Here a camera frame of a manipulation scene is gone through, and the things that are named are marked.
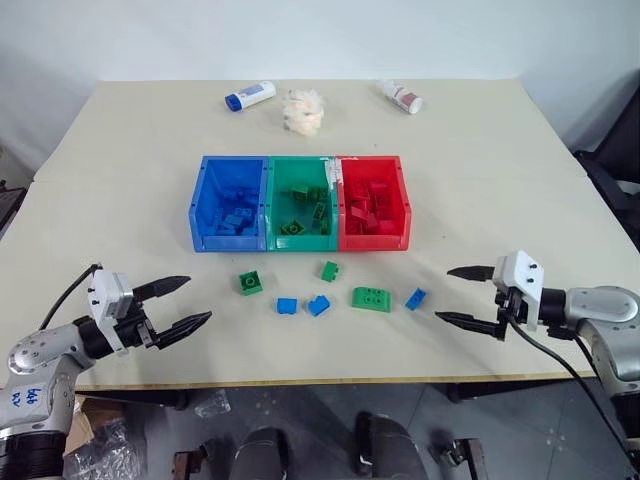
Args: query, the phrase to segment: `green lego brick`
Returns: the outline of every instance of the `green lego brick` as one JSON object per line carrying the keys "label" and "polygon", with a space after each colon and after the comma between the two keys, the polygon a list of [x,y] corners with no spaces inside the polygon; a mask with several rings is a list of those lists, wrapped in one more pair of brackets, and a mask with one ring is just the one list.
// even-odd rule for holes
{"label": "green lego brick", "polygon": [[313,207],[313,219],[314,220],[322,220],[324,218],[324,214],[327,211],[327,206],[324,203],[316,203],[316,206]]}
{"label": "green lego brick", "polygon": [[305,203],[309,198],[309,187],[304,183],[298,183],[291,187],[291,194],[295,201]]}
{"label": "green lego brick", "polygon": [[297,220],[291,220],[280,227],[280,232],[284,235],[302,235],[305,231],[304,225]]}
{"label": "green lego brick", "polygon": [[254,270],[253,272],[240,275],[240,287],[242,288],[243,295],[261,292],[262,284],[260,283],[258,272]]}
{"label": "green lego brick", "polygon": [[340,271],[337,263],[327,262],[322,270],[322,279],[325,282],[333,282],[336,279],[336,275]]}
{"label": "green lego brick", "polygon": [[309,189],[309,198],[307,199],[309,200],[309,203],[316,203],[318,201],[318,193],[320,190],[322,189],[318,187],[311,187]]}
{"label": "green lego brick", "polygon": [[351,306],[378,312],[391,312],[391,293],[379,288],[357,287],[353,289]]}
{"label": "green lego brick", "polygon": [[322,235],[329,235],[329,232],[329,219],[325,217],[322,219],[322,223],[320,225],[320,233],[322,233]]}

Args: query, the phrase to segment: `plastic bag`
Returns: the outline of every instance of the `plastic bag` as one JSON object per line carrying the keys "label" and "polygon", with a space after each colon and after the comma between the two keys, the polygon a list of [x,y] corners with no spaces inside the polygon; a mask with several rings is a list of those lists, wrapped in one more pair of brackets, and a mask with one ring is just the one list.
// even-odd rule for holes
{"label": "plastic bag", "polygon": [[127,429],[124,419],[104,425],[91,442],[64,458],[66,480],[138,480],[145,473],[144,438]]}
{"label": "plastic bag", "polygon": [[216,415],[230,412],[231,405],[227,398],[227,392],[223,389],[216,390],[198,403],[198,405],[195,406],[194,411],[200,418],[211,418]]}

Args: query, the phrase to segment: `cardboard box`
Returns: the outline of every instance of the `cardboard box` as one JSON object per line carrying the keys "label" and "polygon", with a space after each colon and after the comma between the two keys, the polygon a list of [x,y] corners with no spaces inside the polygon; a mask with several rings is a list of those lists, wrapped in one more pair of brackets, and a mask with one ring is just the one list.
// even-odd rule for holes
{"label": "cardboard box", "polygon": [[124,408],[120,402],[77,396],[64,454],[86,445],[94,439],[100,427],[123,416]]}

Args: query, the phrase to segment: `black chair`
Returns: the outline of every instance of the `black chair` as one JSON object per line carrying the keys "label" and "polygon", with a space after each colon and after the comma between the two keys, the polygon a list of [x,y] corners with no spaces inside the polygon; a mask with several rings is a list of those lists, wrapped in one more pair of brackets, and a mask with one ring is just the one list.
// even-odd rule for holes
{"label": "black chair", "polygon": [[573,154],[640,251],[640,193],[625,193],[617,180],[640,184],[640,87],[594,152]]}

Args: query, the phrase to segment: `table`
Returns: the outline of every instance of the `table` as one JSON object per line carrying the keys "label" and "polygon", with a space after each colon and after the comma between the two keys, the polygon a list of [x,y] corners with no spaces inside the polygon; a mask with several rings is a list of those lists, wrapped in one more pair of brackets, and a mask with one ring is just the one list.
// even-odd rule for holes
{"label": "table", "polygon": [[[0,242],[0,350],[37,328],[62,290],[99,260],[133,285],[192,277],[145,304],[159,330],[192,313],[214,316],[165,351],[101,360],[79,389],[565,377],[513,332],[501,343],[437,319],[436,310],[495,318],[490,284],[445,272],[522,248],[544,265],[548,287],[640,291],[640,256],[517,81],[404,83],[426,101],[418,115],[396,110],[368,81],[276,82],[279,92],[314,87],[326,97],[315,138],[282,128],[278,100],[229,112],[224,95],[248,82],[100,84]],[[410,249],[196,254],[187,210],[205,154],[398,154],[413,209]],[[331,284],[319,278],[326,260],[342,267]],[[237,276],[254,269],[265,289],[244,297]],[[392,313],[351,308],[360,285],[390,290]],[[429,296],[410,312],[404,302],[418,286]],[[317,294],[332,302],[321,317],[275,311],[278,296]],[[87,312],[78,291],[53,325]],[[588,369],[573,344],[542,330],[537,337]]]}

